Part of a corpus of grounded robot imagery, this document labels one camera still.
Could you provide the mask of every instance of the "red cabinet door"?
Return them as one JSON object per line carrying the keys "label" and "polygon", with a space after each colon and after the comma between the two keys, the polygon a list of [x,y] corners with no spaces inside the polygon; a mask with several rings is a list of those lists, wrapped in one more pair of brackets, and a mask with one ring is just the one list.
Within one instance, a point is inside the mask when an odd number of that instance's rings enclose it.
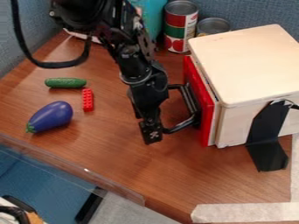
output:
{"label": "red cabinet door", "polygon": [[185,83],[190,83],[192,91],[202,108],[201,125],[198,130],[198,137],[201,145],[206,147],[209,145],[215,104],[205,88],[205,83],[201,80],[198,70],[191,60],[191,56],[184,57],[184,81]]}

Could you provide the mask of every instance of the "cabinet door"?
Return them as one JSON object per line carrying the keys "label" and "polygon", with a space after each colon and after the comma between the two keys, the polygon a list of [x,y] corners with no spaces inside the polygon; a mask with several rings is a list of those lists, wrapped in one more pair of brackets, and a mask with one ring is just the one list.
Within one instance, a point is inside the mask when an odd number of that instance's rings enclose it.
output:
{"label": "cabinet door", "polygon": [[198,138],[202,146],[215,144],[216,124],[219,118],[219,105],[203,74],[196,67],[191,56],[184,57],[184,82],[189,82],[198,104],[202,109]]}

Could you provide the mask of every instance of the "wooden tabletop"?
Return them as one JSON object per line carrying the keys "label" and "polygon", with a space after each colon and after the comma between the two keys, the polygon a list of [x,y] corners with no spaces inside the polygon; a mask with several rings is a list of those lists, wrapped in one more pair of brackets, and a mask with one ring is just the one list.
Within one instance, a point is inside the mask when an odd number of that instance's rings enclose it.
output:
{"label": "wooden tabletop", "polygon": [[[36,57],[69,60],[80,54],[82,46],[81,40],[60,33]],[[183,56],[161,51],[157,58],[170,82],[180,83]],[[94,90],[95,111],[83,113],[80,90],[46,87],[49,77],[86,78]],[[203,149],[193,128],[144,145],[127,88],[119,80],[118,66],[100,45],[93,46],[87,63],[73,68],[45,70],[25,60],[0,80],[0,142],[183,223],[191,222],[192,210],[201,203],[290,200],[289,168],[258,173],[244,146]],[[26,134],[30,117],[58,100],[73,106],[72,123]],[[177,93],[171,93],[162,111],[168,125],[188,116]],[[290,136],[281,142],[289,154]]]}

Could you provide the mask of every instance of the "red can label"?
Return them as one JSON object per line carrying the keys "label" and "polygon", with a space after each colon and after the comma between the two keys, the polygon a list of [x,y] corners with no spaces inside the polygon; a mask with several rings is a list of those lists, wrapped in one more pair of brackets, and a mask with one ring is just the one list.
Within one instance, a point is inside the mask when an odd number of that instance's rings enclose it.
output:
{"label": "red can label", "polygon": [[188,52],[188,39],[194,38],[198,13],[188,16],[178,16],[166,13],[165,16],[165,45],[175,53]]}

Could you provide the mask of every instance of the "purple eggplant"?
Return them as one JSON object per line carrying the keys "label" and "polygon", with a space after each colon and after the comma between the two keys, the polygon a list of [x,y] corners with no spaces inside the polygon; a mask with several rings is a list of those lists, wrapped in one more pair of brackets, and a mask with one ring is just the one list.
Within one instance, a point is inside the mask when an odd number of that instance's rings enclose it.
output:
{"label": "purple eggplant", "polygon": [[27,123],[26,132],[39,133],[71,122],[73,109],[65,101],[55,101],[40,109]]}

